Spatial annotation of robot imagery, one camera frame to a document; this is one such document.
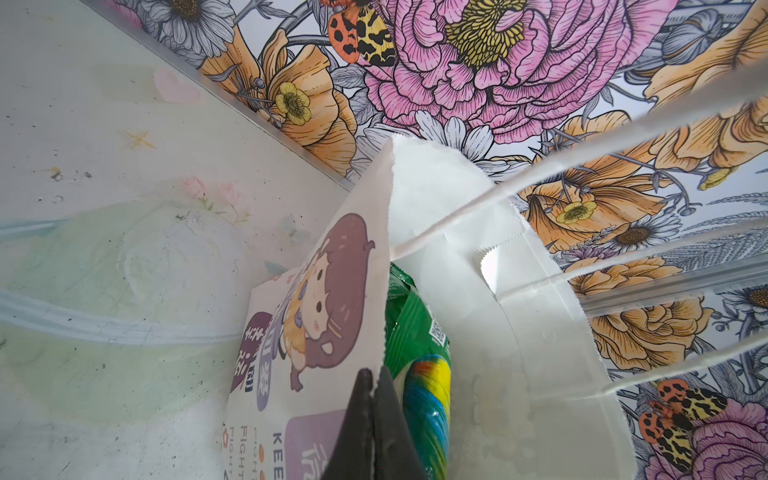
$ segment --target yellow star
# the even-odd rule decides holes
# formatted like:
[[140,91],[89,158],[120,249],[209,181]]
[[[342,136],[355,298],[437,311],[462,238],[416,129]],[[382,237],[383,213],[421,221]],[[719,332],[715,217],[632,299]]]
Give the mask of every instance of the yellow star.
[[148,147],[154,148],[153,144],[151,144],[151,143],[149,143],[148,141],[145,140],[147,135],[149,135],[149,131],[145,131],[145,132],[143,132],[143,133],[141,133],[139,135],[134,135],[130,131],[127,131],[127,130],[123,130],[123,132],[125,132],[125,134],[128,137],[131,137],[134,140],[134,144],[131,145],[131,149],[133,149],[134,147],[136,147],[138,145],[142,145],[142,144],[147,145]]

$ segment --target orange flower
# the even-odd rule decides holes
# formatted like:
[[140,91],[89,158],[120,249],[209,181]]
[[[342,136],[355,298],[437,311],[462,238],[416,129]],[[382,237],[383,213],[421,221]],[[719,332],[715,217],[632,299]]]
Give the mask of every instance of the orange flower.
[[261,68],[236,27],[227,52],[208,58],[200,69],[213,76],[233,68],[220,82],[225,90],[344,175],[356,149],[357,123],[349,100],[333,89],[326,70],[330,63],[319,48],[305,45],[288,62],[287,43],[285,31],[278,30],[264,48]]
[[[645,96],[657,97],[657,106],[666,104],[729,74],[734,68],[768,57],[767,17],[768,0],[757,0],[732,31],[692,62],[660,69],[646,88]],[[656,167],[678,167],[686,171],[693,170],[706,158],[712,167],[736,167],[764,151],[768,151],[768,97],[670,130],[650,148],[650,152],[657,155]]]
[[[566,271],[597,261],[597,258],[579,260]],[[580,275],[570,282],[577,296],[587,296],[682,272],[676,266],[664,264],[660,257],[635,260]],[[702,300],[693,298],[590,318],[600,355],[623,370],[650,370],[682,361],[685,349],[690,348],[697,333],[707,328],[714,312],[702,308]]]
[[[628,121],[623,111],[611,111],[587,120],[585,128],[581,127],[581,116],[573,117],[562,130],[576,137],[610,130]],[[646,164],[653,159],[648,147],[650,142],[621,153]],[[533,163],[540,161],[537,156]],[[562,177],[520,193],[529,206],[525,218],[545,245],[551,243],[551,252],[567,250],[595,233],[615,227],[602,241],[610,240],[623,233],[629,223],[664,208],[659,203],[661,197],[641,193],[654,186],[650,175],[633,175],[640,168],[610,155],[588,161],[580,169],[569,168]],[[660,187],[670,183],[662,179]]]

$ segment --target black tongs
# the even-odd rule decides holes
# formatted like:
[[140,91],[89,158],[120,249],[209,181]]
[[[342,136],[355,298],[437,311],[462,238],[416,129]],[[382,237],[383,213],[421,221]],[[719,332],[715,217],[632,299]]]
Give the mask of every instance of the black tongs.
[[373,394],[372,390],[371,371],[357,372],[323,480],[427,480],[385,366]]

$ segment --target cartoon girl's face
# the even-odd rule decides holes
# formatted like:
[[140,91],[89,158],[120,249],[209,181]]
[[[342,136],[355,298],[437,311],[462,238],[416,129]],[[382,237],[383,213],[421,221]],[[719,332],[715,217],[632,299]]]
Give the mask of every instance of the cartoon girl's face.
[[328,255],[318,258],[306,275],[305,285],[302,286],[301,316],[304,329],[310,339],[317,340],[328,326],[328,311],[326,310],[326,270]]

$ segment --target small yellow flower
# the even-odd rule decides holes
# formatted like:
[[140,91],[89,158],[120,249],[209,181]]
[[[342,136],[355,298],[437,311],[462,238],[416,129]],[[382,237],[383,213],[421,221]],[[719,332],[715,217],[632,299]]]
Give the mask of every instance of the small yellow flower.
[[579,220],[586,220],[592,216],[594,209],[597,207],[598,205],[595,202],[574,202],[568,204],[563,209],[563,213],[558,215],[557,222],[570,225]]
[[275,96],[275,105],[277,110],[295,125],[304,125],[312,118],[310,98],[289,81],[280,84],[280,93]]
[[722,184],[726,178],[728,178],[728,175],[731,175],[733,172],[736,171],[738,167],[731,167],[731,168],[718,168],[711,174],[707,175],[701,183],[699,183],[699,190],[706,190],[707,188],[716,187],[717,185]]

